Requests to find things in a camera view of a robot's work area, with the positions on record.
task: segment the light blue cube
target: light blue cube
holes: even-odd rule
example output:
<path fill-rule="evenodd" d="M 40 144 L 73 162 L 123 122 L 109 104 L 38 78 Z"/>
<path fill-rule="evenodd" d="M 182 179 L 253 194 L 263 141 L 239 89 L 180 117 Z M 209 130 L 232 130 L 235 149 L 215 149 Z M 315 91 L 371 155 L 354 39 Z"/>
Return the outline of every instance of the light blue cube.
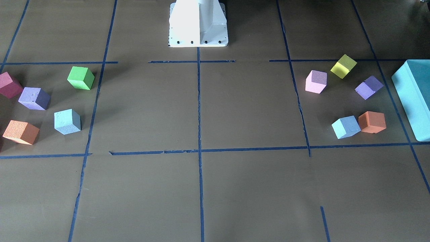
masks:
<path fill-rule="evenodd" d="M 332 124 L 332 127 L 338 139 L 351 137 L 361 131 L 354 116 L 340 118 Z"/>
<path fill-rule="evenodd" d="M 418 141 L 430 141 L 430 60 L 407 60 L 392 76 Z"/>
<path fill-rule="evenodd" d="M 79 114 L 72 109 L 54 113 L 54 128 L 62 134 L 80 131 L 81 126 Z"/>

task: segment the pink cube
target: pink cube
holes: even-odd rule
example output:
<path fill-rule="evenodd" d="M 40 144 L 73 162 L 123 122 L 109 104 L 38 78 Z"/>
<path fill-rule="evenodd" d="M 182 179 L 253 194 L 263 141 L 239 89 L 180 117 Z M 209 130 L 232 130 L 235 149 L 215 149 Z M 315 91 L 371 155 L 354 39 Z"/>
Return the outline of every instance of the pink cube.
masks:
<path fill-rule="evenodd" d="M 327 73 L 322 71 L 310 71 L 306 78 L 305 90 L 313 93 L 321 93 L 327 86 Z"/>
<path fill-rule="evenodd" d="M 14 78 L 5 72 L 0 74 L 0 93 L 5 97 L 11 99 L 16 95 L 22 93 L 21 84 Z"/>

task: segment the foam cube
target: foam cube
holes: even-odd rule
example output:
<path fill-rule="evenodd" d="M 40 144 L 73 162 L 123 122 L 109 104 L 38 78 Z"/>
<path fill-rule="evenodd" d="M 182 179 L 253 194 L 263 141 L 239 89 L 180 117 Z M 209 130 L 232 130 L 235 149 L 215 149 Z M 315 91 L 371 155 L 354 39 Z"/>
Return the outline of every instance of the foam cube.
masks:
<path fill-rule="evenodd" d="M 87 67 L 73 66 L 67 80 L 76 89 L 90 90 L 94 82 L 94 75 Z"/>
<path fill-rule="evenodd" d="M 0 74 L 0 93 L 11 99 L 22 92 L 21 84 L 9 73 Z"/>
<path fill-rule="evenodd" d="M 385 115 L 380 112 L 367 111 L 358 117 L 361 131 L 366 133 L 378 133 L 387 128 Z"/>
<path fill-rule="evenodd" d="M 360 94 L 364 100 L 367 100 L 370 96 L 375 94 L 384 85 L 376 79 L 374 76 L 370 76 L 364 82 L 362 82 L 355 91 Z"/>
<path fill-rule="evenodd" d="M 29 109 L 46 110 L 51 97 L 41 88 L 24 87 L 18 102 Z"/>
<path fill-rule="evenodd" d="M 3 137 L 16 143 L 32 145 L 38 133 L 39 129 L 27 122 L 11 120 Z"/>
<path fill-rule="evenodd" d="M 338 60 L 338 62 L 336 62 L 331 71 L 343 79 L 352 70 L 352 68 L 354 68 L 355 65 L 357 65 L 356 61 L 347 55 L 343 55 Z"/>
<path fill-rule="evenodd" d="M 354 116 L 340 118 L 332 124 L 332 127 L 338 139 L 351 137 L 361 131 Z"/>
<path fill-rule="evenodd" d="M 392 76 L 418 141 L 430 141 L 430 60 L 406 60 Z"/>
<path fill-rule="evenodd" d="M 72 109 L 54 113 L 54 128 L 64 135 L 80 131 L 79 114 Z"/>
<path fill-rule="evenodd" d="M 313 93 L 321 93 L 327 86 L 327 73 L 322 71 L 310 71 L 306 78 L 305 90 Z"/>

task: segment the light blue bin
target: light blue bin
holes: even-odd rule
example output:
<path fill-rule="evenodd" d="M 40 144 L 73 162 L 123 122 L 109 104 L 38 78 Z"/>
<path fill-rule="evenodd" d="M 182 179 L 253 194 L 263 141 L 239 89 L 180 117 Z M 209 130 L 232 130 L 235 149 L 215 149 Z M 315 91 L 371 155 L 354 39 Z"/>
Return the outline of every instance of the light blue bin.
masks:
<path fill-rule="evenodd" d="M 418 141 L 430 141 L 430 60 L 407 60 L 392 76 Z"/>

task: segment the purple cube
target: purple cube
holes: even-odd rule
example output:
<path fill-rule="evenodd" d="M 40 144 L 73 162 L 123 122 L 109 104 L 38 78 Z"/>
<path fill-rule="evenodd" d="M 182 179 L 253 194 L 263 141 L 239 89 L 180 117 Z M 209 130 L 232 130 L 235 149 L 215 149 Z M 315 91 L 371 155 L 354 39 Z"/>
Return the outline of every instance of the purple cube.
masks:
<path fill-rule="evenodd" d="M 376 79 L 374 76 L 370 76 L 364 82 L 362 82 L 355 91 L 360 94 L 364 100 L 367 100 L 370 96 L 375 94 L 384 85 Z"/>
<path fill-rule="evenodd" d="M 46 110 L 50 99 L 51 97 L 41 88 L 24 87 L 18 102 L 29 109 Z"/>

